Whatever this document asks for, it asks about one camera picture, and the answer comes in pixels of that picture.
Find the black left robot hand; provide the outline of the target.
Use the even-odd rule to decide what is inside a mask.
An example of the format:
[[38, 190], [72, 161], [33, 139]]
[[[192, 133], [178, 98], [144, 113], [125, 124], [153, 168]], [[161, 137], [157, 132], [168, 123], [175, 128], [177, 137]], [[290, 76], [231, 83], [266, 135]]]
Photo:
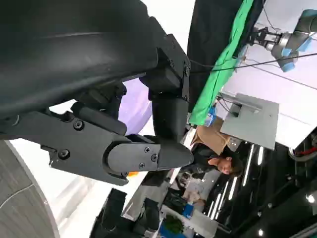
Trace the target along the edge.
[[[115, 185], [186, 166], [190, 61], [140, 0], [3, 0], [0, 137], [48, 151], [51, 166]], [[153, 136], [126, 135], [124, 82], [152, 102]]]

